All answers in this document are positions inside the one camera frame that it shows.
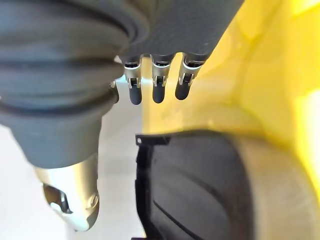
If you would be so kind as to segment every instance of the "yellow object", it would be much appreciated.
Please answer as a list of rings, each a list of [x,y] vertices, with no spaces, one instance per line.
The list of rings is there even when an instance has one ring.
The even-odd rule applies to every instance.
[[[184,101],[174,95],[181,57],[163,103],[143,88],[143,131],[265,138],[297,156],[320,202],[320,0],[246,0]],[[151,79],[150,61],[142,66]]]

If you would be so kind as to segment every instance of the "gray rubber fingertip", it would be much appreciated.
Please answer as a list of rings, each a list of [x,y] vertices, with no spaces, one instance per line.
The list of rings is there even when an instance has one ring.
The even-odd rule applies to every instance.
[[[177,82],[175,88],[175,97],[178,100],[184,100],[188,97],[190,91],[190,86],[188,86],[187,82],[183,82],[182,85]]]
[[[142,101],[141,87],[137,88],[136,86],[132,86],[132,88],[129,88],[129,94],[130,94],[130,100],[132,104],[139,105],[141,103]]]
[[[153,101],[157,104],[162,103],[163,100],[165,99],[165,91],[166,91],[166,88],[160,84],[158,84],[157,86],[153,86],[153,91],[152,91]]]

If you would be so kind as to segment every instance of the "gray corrugated bellows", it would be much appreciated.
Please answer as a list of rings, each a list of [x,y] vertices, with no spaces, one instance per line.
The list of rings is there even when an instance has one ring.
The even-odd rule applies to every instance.
[[[116,100],[109,83],[123,74],[113,59],[149,31],[148,14],[125,4],[121,23],[77,1],[0,2],[0,123],[34,166],[67,167],[98,151]]]

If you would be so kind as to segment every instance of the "white surface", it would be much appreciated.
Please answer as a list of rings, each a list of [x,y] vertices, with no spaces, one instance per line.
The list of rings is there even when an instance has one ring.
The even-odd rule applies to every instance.
[[[0,240],[130,240],[144,235],[135,202],[135,134],[141,132],[141,106],[130,103],[123,80],[117,85],[120,101],[102,121],[100,211],[88,232],[74,232],[49,208],[32,166],[11,132],[0,126]]]

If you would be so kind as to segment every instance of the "robotic arm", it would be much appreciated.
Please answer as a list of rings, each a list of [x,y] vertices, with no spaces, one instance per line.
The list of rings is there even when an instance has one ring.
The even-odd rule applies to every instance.
[[[101,118],[123,72],[141,103],[141,59],[152,58],[153,101],[187,98],[242,0],[5,0],[0,2],[0,123],[34,166],[50,207],[77,231],[99,212]],[[114,61],[119,56],[122,64]]]

